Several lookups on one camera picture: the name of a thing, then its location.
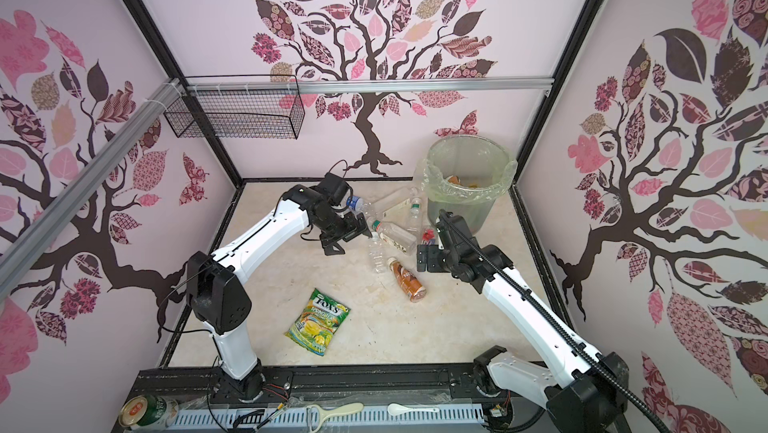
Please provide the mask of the large clear square bottle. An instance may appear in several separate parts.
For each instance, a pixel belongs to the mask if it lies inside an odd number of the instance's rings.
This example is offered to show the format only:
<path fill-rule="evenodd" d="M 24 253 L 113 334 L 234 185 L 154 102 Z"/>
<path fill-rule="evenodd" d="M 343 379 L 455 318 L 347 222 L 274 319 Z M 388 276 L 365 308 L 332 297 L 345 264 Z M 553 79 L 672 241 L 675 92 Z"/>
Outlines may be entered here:
<path fill-rule="evenodd" d="M 396 223 L 375 220 L 372 229 L 383 241 L 403 253 L 411 253 L 416 246 L 416 236 Z"/>

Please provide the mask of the brown tea bottle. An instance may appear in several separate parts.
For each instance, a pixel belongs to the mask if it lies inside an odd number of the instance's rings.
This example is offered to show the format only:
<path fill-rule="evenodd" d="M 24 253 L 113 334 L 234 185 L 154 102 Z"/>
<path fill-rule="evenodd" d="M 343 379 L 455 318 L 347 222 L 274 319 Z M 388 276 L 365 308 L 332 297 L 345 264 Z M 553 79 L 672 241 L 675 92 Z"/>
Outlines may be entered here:
<path fill-rule="evenodd" d="M 426 295 L 426 288 L 397 258 L 390 257 L 387 263 L 399 287 L 411 302 L 418 302 Z"/>

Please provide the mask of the clear ribbed water bottle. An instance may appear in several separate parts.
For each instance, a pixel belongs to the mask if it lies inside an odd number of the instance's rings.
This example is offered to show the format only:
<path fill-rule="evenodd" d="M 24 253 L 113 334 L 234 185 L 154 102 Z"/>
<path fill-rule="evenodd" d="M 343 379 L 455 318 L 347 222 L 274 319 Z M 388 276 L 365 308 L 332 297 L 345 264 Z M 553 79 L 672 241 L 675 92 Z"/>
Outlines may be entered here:
<path fill-rule="evenodd" d="M 368 246 L 369 258 L 373 271 L 376 274 L 386 273 L 388 271 L 388 264 L 384 244 L 377 233 L 373 232 L 371 234 Z"/>

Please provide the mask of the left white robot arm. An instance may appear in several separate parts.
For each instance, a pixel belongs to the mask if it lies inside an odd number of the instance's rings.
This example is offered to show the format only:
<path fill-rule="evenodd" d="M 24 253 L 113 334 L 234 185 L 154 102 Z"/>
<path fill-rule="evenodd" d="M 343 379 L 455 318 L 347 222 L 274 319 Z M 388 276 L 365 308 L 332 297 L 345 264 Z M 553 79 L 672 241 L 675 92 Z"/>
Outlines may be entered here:
<path fill-rule="evenodd" d="M 227 376 L 243 381 L 260 365 L 245 326 L 252 308 L 245 285 L 264 260 L 310 227 L 319 231 L 327 256 L 343 255 L 342 243 L 371 235 L 364 216 L 344 205 L 352 193 L 345 180 L 331 173 L 317 185 L 295 185 L 240 237 L 210 254 L 197 252 L 189 258 L 187 302 L 212 335 Z"/>

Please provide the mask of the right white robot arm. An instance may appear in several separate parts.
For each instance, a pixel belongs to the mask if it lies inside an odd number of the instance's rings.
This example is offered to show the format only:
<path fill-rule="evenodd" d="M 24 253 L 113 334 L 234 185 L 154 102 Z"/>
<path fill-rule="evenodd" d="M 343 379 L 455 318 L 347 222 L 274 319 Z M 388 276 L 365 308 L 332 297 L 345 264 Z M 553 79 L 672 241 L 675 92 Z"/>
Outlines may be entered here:
<path fill-rule="evenodd" d="M 549 416 L 560 432 L 628 432 L 628 406 L 620 391 L 629 371 L 617 354 L 603 354 L 541 302 L 511 260 L 497 247 L 483 249 L 486 262 L 469 250 L 464 273 L 436 244 L 417 247 L 417 270 L 447 273 L 471 285 L 494 304 L 540 355 L 542 366 L 521 360 L 500 346 L 474 360 L 478 389 L 495 396 L 515 393 Z"/>

